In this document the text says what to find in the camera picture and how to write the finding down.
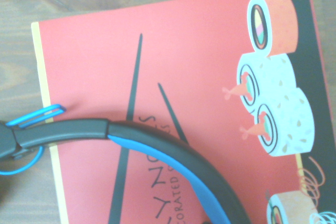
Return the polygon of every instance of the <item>headphones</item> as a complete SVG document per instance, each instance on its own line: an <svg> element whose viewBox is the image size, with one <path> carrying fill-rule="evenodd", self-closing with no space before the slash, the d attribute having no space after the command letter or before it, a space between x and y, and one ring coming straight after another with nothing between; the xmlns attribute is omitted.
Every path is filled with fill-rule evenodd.
<svg viewBox="0 0 336 224"><path fill-rule="evenodd" d="M212 224L251 224L222 175L201 154L178 138L132 121L75 119L38 124L63 112L65 108L56 104L11 122L0 123L0 160L20 158L40 148L27 166L14 172L2 172L2 175L15 174L34 165L48 144L89 139L112 140L122 147L155 157L181 173L191 183Z"/></svg>

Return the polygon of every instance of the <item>red book cover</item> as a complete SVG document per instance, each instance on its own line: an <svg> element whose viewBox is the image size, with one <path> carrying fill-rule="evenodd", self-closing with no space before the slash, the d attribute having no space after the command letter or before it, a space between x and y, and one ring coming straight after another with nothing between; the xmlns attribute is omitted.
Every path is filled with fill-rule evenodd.
<svg viewBox="0 0 336 224"><path fill-rule="evenodd" d="M324 223L336 150L310 0L173 0L32 24L55 120L169 132L228 181L252 223ZM62 224L209 223L177 171L112 141L50 148Z"/></svg>

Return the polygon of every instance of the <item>sushi roll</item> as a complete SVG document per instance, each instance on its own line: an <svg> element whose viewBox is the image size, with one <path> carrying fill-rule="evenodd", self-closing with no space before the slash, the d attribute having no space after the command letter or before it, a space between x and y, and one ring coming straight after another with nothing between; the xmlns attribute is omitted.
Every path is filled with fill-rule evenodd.
<svg viewBox="0 0 336 224"><path fill-rule="evenodd" d="M260 97L255 114L261 145L271 156L310 152L315 137L309 101L299 88Z"/></svg>
<svg viewBox="0 0 336 224"><path fill-rule="evenodd" d="M237 86L246 110L254 114L261 95L296 88L296 79L287 54L265 58L257 52L244 54L237 68Z"/></svg>
<svg viewBox="0 0 336 224"><path fill-rule="evenodd" d="M291 0L250 0L247 26L254 51L264 57L296 50L299 30Z"/></svg>
<svg viewBox="0 0 336 224"><path fill-rule="evenodd" d="M268 224L307 224L316 213L312 200L301 191L274 194L266 211Z"/></svg>

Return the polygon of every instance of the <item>blue cable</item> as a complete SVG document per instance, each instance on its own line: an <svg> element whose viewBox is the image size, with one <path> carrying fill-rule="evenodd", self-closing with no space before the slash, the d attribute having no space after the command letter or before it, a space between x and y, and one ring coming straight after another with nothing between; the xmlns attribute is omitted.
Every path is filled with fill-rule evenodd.
<svg viewBox="0 0 336 224"><path fill-rule="evenodd" d="M47 112L52 111L52 110L57 110L57 111L51 112L47 115L43 115L44 113L47 113ZM43 120L46 120L48 118L51 118L53 116L60 115L60 114L64 113L65 111L66 111L66 108L64 108L60 104L54 104L54 105L48 106L46 108L34 111L30 114L21 116L20 118L14 119L14 120L6 123L6 126L13 127L15 125L19 125L20 123L22 123L21 125L19 125L19 127L21 129L24 129L28 126L39 123L39 122L41 122ZM39 148L36 156L34 157L34 159L32 161L30 161L27 165L25 165L24 167L21 167L17 170L12 170L12 171L0 170L0 175L5 175L5 176L14 175L14 174L24 172L25 170L28 170L29 168L31 168L33 165L35 165L40 160L40 158L43 156L44 150L45 150L45 147L40 146L40 148Z"/></svg>
<svg viewBox="0 0 336 224"><path fill-rule="evenodd" d="M12 170L12 171L0 170L0 175L5 175L5 176L14 175L14 174L24 172L25 170L28 170L33 165L35 165L37 163L37 161L39 161L39 159L43 156L44 150L45 150L44 146L40 146L40 148L38 150L38 153L36 154L34 159L32 161L30 161L27 165L25 165L24 167L21 167L17 170Z"/></svg>

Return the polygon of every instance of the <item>wooden table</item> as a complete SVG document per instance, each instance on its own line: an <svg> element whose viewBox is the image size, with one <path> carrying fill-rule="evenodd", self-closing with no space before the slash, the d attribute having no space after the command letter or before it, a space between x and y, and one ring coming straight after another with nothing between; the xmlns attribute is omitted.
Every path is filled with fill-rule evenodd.
<svg viewBox="0 0 336 224"><path fill-rule="evenodd" d="M31 22L160 1L165 0L0 0L0 119L42 108ZM314 7L335 111L336 0L314 0ZM1 163L0 169L19 168L30 158ZM49 151L29 171L0 177L0 223L60 224Z"/></svg>

